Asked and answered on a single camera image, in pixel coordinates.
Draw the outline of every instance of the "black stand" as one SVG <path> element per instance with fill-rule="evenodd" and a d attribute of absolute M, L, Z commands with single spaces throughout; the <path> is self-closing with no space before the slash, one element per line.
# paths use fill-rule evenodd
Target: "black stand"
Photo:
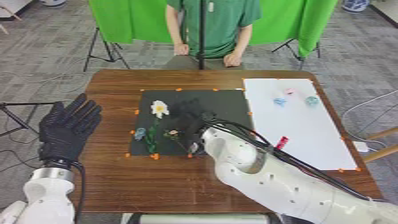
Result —
<path fill-rule="evenodd" d="M 120 60 L 126 68 L 129 69 L 128 63 L 126 63 L 124 58 L 122 58 L 120 53 L 119 53 L 119 50 L 122 50 L 122 48 L 120 48 L 120 45 L 117 43 L 106 43 L 106 41 L 103 40 L 108 59 L 92 55 L 92 49 L 94 49 L 94 45 L 96 45 L 97 34 L 99 34 L 99 28 L 96 28 L 96 33 L 94 33 L 94 37 L 92 37 L 92 41 L 90 41 L 90 50 L 88 50 L 87 59 L 85 59 L 83 72 L 87 71 L 90 58 L 101 59 L 103 61 L 112 62 L 112 63 L 117 60 Z"/>
<path fill-rule="evenodd" d="M 8 130 L 3 133 L 0 133 L 0 137 L 8 135 L 10 133 L 19 131 L 21 129 L 28 129 L 39 135 L 39 132 L 33 130 L 33 128 L 30 127 L 28 123 L 30 123 L 30 120 L 32 120 L 32 117 L 33 117 L 33 113 L 35 113 L 37 107 L 40 105 L 53 105 L 53 103 L 0 103 L 0 110 L 3 111 L 3 113 L 7 114 L 7 116 L 10 117 L 14 122 L 19 124 L 17 128 L 14 128 L 12 130 Z M 33 109 L 32 109 L 30 114 L 28 114 L 28 118 L 26 118 L 24 121 L 16 116 L 16 114 L 8 111 L 8 109 L 7 109 L 8 106 L 33 106 Z"/>
<path fill-rule="evenodd" d="M 284 44 L 275 48 L 275 50 L 271 51 L 271 53 L 275 53 L 282 47 L 287 47 L 287 49 L 289 49 L 289 51 L 291 51 L 291 54 L 293 54 L 293 56 L 295 56 L 295 59 L 300 61 L 300 67 L 298 67 L 298 70 L 302 70 L 303 62 L 305 62 L 305 58 L 302 58 L 302 57 L 298 56 L 298 54 L 295 53 L 295 51 L 293 51 L 293 49 L 291 49 L 291 47 L 289 47 L 289 43 L 291 43 L 293 40 L 295 40 L 295 39 L 289 39 L 289 40 L 284 42 Z M 318 53 L 318 58 L 319 58 L 319 42 L 316 43 L 314 51 L 316 51 L 316 53 Z"/>
<path fill-rule="evenodd" d="M 206 29 L 206 0 L 200 0 L 200 22 L 199 22 L 199 70 L 204 70 L 204 29 Z"/>

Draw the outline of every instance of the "green t-shirt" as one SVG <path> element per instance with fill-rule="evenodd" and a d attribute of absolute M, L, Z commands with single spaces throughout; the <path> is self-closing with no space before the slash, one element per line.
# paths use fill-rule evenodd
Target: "green t-shirt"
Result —
<path fill-rule="evenodd" d="M 184 10 L 184 42 L 190 55 L 199 52 L 199 0 L 167 0 L 167 4 Z M 261 18 L 259 0 L 206 0 L 206 33 L 204 57 L 222 58 L 234 50 L 238 28 L 252 24 Z"/>

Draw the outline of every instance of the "black mat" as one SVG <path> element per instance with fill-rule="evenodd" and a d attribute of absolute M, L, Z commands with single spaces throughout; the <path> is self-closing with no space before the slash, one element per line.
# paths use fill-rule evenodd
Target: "black mat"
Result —
<path fill-rule="evenodd" d="M 223 91 L 145 91 L 142 93 L 140 99 L 140 113 L 136 119 L 136 128 L 145 128 L 152 126 L 154 114 L 151 113 L 152 101 L 163 101 L 172 112 L 172 108 L 181 104 L 181 102 L 199 101 L 200 109 L 216 114 L 216 118 L 238 122 L 247 127 L 252 127 L 250 116 L 248 116 L 248 106 L 239 90 Z M 159 155 L 186 155 L 186 150 L 181 148 L 177 143 L 163 137 L 165 130 L 172 130 L 175 126 L 175 116 L 163 115 L 159 120 L 159 126 L 156 131 L 156 142 L 158 142 L 158 152 Z M 145 142 L 135 141 L 135 136 L 131 135 L 131 155 L 149 155 Z"/>

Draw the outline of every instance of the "wooden table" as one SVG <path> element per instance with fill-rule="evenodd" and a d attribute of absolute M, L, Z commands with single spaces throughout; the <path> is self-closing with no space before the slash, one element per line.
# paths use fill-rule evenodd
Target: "wooden table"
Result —
<path fill-rule="evenodd" d="M 81 154 L 87 169 L 85 212 L 227 213 L 268 212 L 268 209 L 225 186 L 213 173 L 209 156 L 124 157 L 129 150 L 142 90 L 211 90 L 243 88 L 241 78 L 305 78 L 314 82 L 332 120 L 360 168 L 328 174 L 355 190 L 380 198 L 378 188 L 341 126 L 330 102 L 311 73 L 289 71 L 159 71 L 103 70 L 96 73 L 87 94 L 103 106 L 103 122 Z"/>

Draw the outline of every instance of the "green backdrop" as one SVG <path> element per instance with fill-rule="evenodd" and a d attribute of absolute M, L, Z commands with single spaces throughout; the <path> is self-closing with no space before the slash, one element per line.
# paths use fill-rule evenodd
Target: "green backdrop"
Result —
<path fill-rule="evenodd" d="M 250 45 L 295 38 L 298 55 L 305 57 L 316 47 L 337 0 L 259 1 L 263 18 L 254 23 Z M 88 0 L 88 4 L 108 42 L 131 43 L 136 39 L 170 43 L 167 0 Z"/>

